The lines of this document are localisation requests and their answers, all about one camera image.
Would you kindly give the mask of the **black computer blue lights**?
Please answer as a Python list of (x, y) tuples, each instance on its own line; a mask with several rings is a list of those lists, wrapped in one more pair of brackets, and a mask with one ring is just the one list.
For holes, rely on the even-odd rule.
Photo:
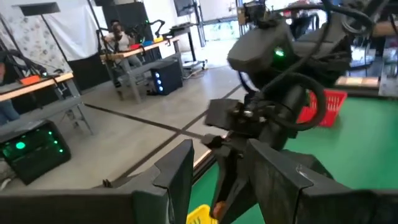
[(183, 73), (177, 60), (162, 62), (151, 68), (150, 72), (156, 95), (169, 95), (171, 92), (183, 87)]

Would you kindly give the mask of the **black panel lamp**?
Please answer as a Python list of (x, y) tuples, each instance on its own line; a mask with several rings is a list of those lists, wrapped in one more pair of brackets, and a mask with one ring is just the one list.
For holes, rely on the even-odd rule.
[(38, 16), (60, 12), (60, 8), (56, 2), (20, 4), (13, 7), (20, 9), (24, 16)]

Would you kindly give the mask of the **black perforated computer tower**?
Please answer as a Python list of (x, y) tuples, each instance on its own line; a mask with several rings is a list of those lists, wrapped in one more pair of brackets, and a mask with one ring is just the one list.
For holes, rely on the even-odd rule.
[(0, 135), (0, 157), (29, 185), (68, 162), (71, 152), (55, 123), (44, 120)]

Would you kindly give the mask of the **wooden table grey legs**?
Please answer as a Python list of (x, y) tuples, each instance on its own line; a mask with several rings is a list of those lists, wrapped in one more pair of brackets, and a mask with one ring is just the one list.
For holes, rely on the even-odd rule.
[[(138, 49), (131, 50), (128, 52), (121, 52), (121, 53), (114, 53), (114, 54), (101, 54), (99, 57), (105, 65), (108, 65), (108, 63), (110, 63), (111, 61), (115, 61), (115, 60), (121, 61), (121, 66), (123, 69), (125, 69), (129, 83), (131, 85), (130, 89), (132, 90), (132, 93), (134, 95), (136, 103), (139, 104), (139, 103), (141, 103), (141, 96), (140, 96), (139, 89), (136, 84), (136, 75), (144, 73), (144, 72), (150, 70), (151, 68), (153, 68), (157, 65), (160, 65), (162, 62), (171, 61), (171, 60), (176, 60), (179, 63), (179, 69), (181, 71), (181, 75), (184, 74), (184, 69), (183, 69), (182, 60), (181, 60), (181, 52), (178, 47), (179, 40), (180, 40), (180, 37), (176, 36), (176, 37), (172, 37), (171, 39), (166, 39), (161, 42), (156, 42), (147, 47), (140, 46)], [(161, 47), (164, 45), (167, 45), (169, 47), (171, 44), (173, 44), (173, 46), (174, 46), (175, 53), (166, 58), (156, 60), (155, 62), (151, 62), (151, 63), (145, 64), (141, 67), (137, 67), (134, 69), (132, 69), (130, 67), (130, 65), (128, 64), (127, 58), (132, 55), (144, 54), (144, 53), (147, 53), (149, 50), (152, 50), (154, 48)]]
[(73, 82), (72, 73), (63, 73), (50, 78), (41, 78), (39, 82), (35, 82), (30, 85), (21, 85), (13, 83), (0, 87), (0, 102), (10, 100), (21, 95), (32, 93), (37, 90), (41, 90), (48, 86), (55, 86), (65, 82), (68, 87), (71, 97), (64, 100), (58, 100), (47, 106), (44, 106), (41, 110), (37, 109), (26, 115), (22, 115), (20, 119), (7, 123), (0, 127), (0, 135), (11, 133), (15, 130), (21, 129), (27, 126), (29, 123), (33, 123), (39, 120), (48, 119), (55, 116), (58, 113), (63, 113), (72, 110), (74, 107), (80, 112), (80, 117), (72, 118), (72, 122), (82, 121), (86, 124), (89, 132), (94, 134), (93, 129), (90, 126), (90, 122), (85, 114), (85, 105), (82, 101), (81, 95)]

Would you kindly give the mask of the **red plastic basket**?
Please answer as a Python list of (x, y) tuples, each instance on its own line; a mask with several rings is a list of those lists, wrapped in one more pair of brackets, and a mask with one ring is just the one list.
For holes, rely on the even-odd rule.
[[(324, 90), (326, 96), (326, 115), (323, 121), (319, 124), (322, 127), (332, 127), (336, 117), (339, 115), (340, 109), (345, 102), (348, 94), (345, 91), (337, 90)], [(309, 101), (308, 105), (304, 106), (297, 119), (298, 123), (304, 123), (310, 121), (317, 112), (317, 99), (315, 95), (310, 91), (308, 94)]]

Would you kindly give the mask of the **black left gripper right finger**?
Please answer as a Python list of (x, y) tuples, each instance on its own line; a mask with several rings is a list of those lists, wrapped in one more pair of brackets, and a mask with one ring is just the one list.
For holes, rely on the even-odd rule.
[(246, 168), (266, 224), (398, 224), (398, 190), (353, 190), (250, 139)]

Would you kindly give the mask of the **black monitor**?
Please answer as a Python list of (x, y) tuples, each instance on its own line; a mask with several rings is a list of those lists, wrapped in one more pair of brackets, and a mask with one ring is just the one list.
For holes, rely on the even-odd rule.
[(178, 17), (186, 16), (194, 12), (193, 0), (174, 0), (174, 6)]

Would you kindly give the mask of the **person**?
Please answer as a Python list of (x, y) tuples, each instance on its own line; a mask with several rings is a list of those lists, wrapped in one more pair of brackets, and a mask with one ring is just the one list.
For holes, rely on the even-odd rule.
[[(113, 49), (118, 49), (118, 52), (130, 51), (130, 46), (135, 44), (135, 40), (124, 32), (124, 29), (118, 20), (111, 21), (111, 31), (112, 32), (103, 37), (103, 40), (107, 44), (111, 45)], [(137, 55), (130, 55), (126, 60), (131, 67), (142, 66), (142, 62)], [(116, 60), (114, 64), (121, 65), (121, 60)]]
[[(0, 51), (0, 85), (3, 84), (6, 75), (6, 53)], [(20, 118), (19, 113), (13, 107), (11, 100), (0, 102), (0, 126)]]

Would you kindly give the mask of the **white backdrop sheet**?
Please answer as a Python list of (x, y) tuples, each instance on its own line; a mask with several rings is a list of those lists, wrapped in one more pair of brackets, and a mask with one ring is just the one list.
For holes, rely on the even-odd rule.
[[(24, 16), (13, 7), (43, 2), (56, 2), (60, 12)], [(95, 16), (103, 13), (93, 0), (0, 0), (0, 40), (50, 73), (86, 73), (98, 53)]]

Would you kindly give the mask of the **green table mat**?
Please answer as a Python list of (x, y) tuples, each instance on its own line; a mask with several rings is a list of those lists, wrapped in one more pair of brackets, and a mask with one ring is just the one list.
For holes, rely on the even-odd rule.
[(398, 190), (398, 102), (347, 98), (332, 127), (300, 131), (284, 149), (313, 155), (350, 189)]

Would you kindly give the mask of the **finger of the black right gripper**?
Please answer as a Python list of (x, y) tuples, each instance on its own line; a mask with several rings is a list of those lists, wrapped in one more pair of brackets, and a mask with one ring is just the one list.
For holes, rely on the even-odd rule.
[(252, 155), (227, 147), (223, 148), (223, 152), (226, 156), (226, 180), (229, 184), (222, 224), (232, 224), (256, 204), (254, 189), (249, 179), (253, 167)]
[(218, 165), (218, 176), (215, 185), (215, 192), (211, 203), (210, 215), (213, 218), (213, 209), (217, 202), (225, 201), (226, 202), (225, 209), (221, 217), (218, 219), (218, 221), (220, 222), (223, 218), (224, 212), (226, 211), (227, 199), (232, 186), (232, 183), (229, 179), (231, 177), (231, 174), (228, 173), (231, 168), (232, 158), (231, 158), (231, 150), (228, 149), (226, 146), (222, 146), (219, 149), (215, 149), (213, 151), (213, 154), (215, 156), (216, 163)]

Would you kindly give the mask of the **yellow plastic basket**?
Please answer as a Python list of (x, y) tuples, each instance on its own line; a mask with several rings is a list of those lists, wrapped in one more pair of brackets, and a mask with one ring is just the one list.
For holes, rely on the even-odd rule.
[(204, 204), (187, 215), (186, 224), (218, 224), (218, 221), (210, 217), (210, 206)]

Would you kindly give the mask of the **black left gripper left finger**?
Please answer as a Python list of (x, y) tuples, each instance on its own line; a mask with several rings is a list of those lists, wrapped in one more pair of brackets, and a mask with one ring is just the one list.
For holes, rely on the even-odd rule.
[(185, 224), (193, 157), (186, 139), (116, 187), (0, 193), (0, 224)]

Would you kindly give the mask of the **orange basket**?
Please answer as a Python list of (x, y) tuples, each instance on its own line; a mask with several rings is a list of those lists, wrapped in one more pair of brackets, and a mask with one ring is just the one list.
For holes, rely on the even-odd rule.
[(35, 83), (38, 83), (39, 81), (41, 81), (40, 75), (30, 75), (30, 76), (28, 76), (28, 77), (21, 78), (21, 79), (19, 80), (19, 82), (20, 82), (22, 85), (33, 85), (33, 84), (35, 84)]

